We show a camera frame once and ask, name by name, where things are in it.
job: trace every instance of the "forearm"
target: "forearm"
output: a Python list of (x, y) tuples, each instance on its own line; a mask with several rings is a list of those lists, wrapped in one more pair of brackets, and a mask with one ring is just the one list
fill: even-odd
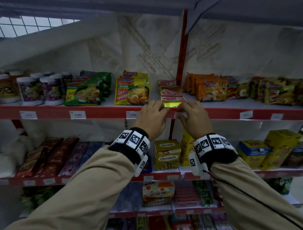
[[(229, 182), (303, 226), (303, 218), (296, 208), (258, 177), (241, 158), (230, 164), (215, 162), (211, 167), (211, 173), (216, 178)], [(219, 181), (217, 183), (223, 196), (226, 213), (235, 229), (298, 229), (286, 219), (231, 186)]]
[(52, 198), (7, 230), (104, 229), (134, 165), (119, 152), (98, 150)]

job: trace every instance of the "window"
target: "window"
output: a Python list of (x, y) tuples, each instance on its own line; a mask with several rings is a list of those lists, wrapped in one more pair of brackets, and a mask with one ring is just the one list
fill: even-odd
[(53, 27), (77, 22), (73, 19), (53, 19), (41, 17), (21, 16), (20, 19), (0, 18), (0, 37), (14, 38), (22, 35), (51, 29)]

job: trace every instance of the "black cable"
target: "black cable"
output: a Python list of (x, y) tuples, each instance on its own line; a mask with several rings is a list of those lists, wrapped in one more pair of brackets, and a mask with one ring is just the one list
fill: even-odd
[(299, 229), (303, 230), (303, 227), (301, 227), (300, 225), (298, 225), (296, 222), (294, 222), (293, 220), (291, 220), (290, 218), (288, 218), (288, 217), (285, 216), (284, 214), (282, 214), (282, 213), (280, 213), (280, 212), (274, 210), (272, 207), (270, 207), (269, 205), (263, 203), (262, 201), (258, 200), (257, 198), (253, 197), (252, 195), (248, 194), (247, 192), (244, 192), (243, 190), (239, 189), (238, 187), (234, 186), (233, 184), (231, 184), (231, 183), (229, 183), (229, 182), (227, 182), (227, 181), (224, 181), (224, 180), (215, 178), (213, 175), (211, 175), (209, 172), (207, 172), (207, 171), (205, 171), (205, 170), (203, 170), (203, 172), (208, 173), (208, 174), (209, 174), (211, 177), (213, 177), (216, 181), (220, 181), (220, 182), (222, 182), (222, 183), (224, 183), (224, 184), (227, 184), (227, 185), (229, 185), (229, 186), (231, 186), (231, 187), (237, 189), (238, 191), (244, 193), (244, 194), (247, 195), (248, 197), (250, 197), (250, 198), (252, 198), (253, 200), (257, 201), (259, 204), (261, 204), (261, 205), (265, 206), (266, 208), (268, 208), (269, 210), (271, 210), (271, 211), (277, 213), (279, 216), (283, 217), (284, 219), (288, 220), (289, 222), (291, 222), (293, 225), (295, 225), (295, 226), (298, 227)]

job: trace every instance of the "green noodle packet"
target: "green noodle packet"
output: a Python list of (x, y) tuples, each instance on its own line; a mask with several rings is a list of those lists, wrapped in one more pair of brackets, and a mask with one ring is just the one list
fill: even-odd
[(110, 95), (111, 73), (98, 72), (76, 77), (67, 84), (66, 106), (100, 105)]

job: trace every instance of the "person's left hand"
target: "person's left hand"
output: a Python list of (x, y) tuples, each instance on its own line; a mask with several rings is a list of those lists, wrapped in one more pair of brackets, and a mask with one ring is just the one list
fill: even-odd
[(151, 100), (144, 105), (137, 116), (134, 127), (143, 129), (149, 135), (149, 141), (153, 141), (159, 137), (166, 124), (164, 119), (169, 108), (165, 108), (162, 101)]

